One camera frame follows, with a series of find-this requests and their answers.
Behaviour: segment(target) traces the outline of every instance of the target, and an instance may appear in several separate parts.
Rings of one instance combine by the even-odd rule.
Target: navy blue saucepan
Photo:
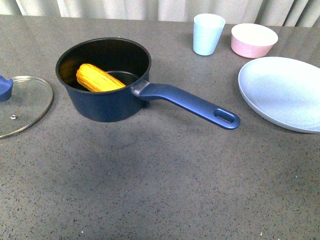
[[[108,72],[126,87],[108,92],[90,92],[77,82],[81,64]],[[148,101],[166,100],[223,129],[240,125],[240,118],[213,103],[168,84],[149,82],[151,57],[140,44],[123,38],[98,38],[71,47],[58,59],[55,73],[65,86],[76,110],[99,122],[126,119]]]

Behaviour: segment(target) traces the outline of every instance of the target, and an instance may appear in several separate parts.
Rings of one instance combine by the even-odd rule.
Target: pink bowl
[[[278,41],[278,35],[270,28],[254,23],[241,23],[231,30],[232,50],[248,59],[265,56]]]

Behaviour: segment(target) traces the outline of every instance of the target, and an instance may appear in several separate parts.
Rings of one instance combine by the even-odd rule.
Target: blue lid handle
[[[14,81],[5,79],[0,75],[0,102],[5,102],[11,98]]]

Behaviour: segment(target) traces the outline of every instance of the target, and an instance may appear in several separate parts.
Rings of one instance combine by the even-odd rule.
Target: blue plastic handle
[[[10,79],[5,79],[0,75],[0,102],[5,102],[11,98],[12,88],[14,81]]]
[[[172,85],[148,82],[135,95],[144,101],[166,100],[226,130],[240,125],[236,114]]]

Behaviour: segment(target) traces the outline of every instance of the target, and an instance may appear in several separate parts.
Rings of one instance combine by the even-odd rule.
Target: pot rim
[[[93,95],[106,95],[106,94],[113,94],[115,92],[119,92],[121,90],[124,90],[126,88],[131,88],[132,86],[134,86],[136,84],[136,82],[138,80],[136,80],[135,82],[125,86],[125,87],[122,87],[120,89],[116,89],[116,90],[112,90],[112,91],[101,91],[101,92],[92,92],[92,91],[85,91],[85,90],[81,90],[81,89],[77,89],[77,88],[74,88],[68,84],[66,84],[60,77],[59,75],[59,66],[62,62],[62,60],[64,59],[64,57],[69,54],[70,52],[72,52],[73,50],[77,49],[78,47],[84,45],[84,44],[88,44],[88,43],[91,43],[91,42],[96,42],[96,41],[102,41],[102,40],[117,40],[117,41],[123,41],[123,42],[129,42],[131,44],[134,44],[136,46],[138,46],[139,48],[141,48],[147,55],[148,57],[148,60],[149,60],[149,64],[148,64],[148,67],[146,69],[146,71],[144,72],[144,74],[138,78],[139,79],[145,79],[145,76],[149,73],[150,69],[151,69],[151,55],[150,53],[148,52],[148,50],[142,46],[140,43],[137,43],[136,41],[133,41],[133,40],[130,40],[130,39],[127,39],[127,38],[122,38],[122,37],[100,37],[100,38],[94,38],[94,39],[90,39],[90,40],[86,40],[86,41],[83,41],[83,42],[80,42],[72,47],[70,47],[68,50],[66,50],[58,59],[58,61],[56,62],[56,65],[55,65],[55,75],[57,76],[58,80],[69,90],[72,90],[72,91],[75,91],[75,92],[81,92],[81,93],[86,93],[86,94],[93,94]]]

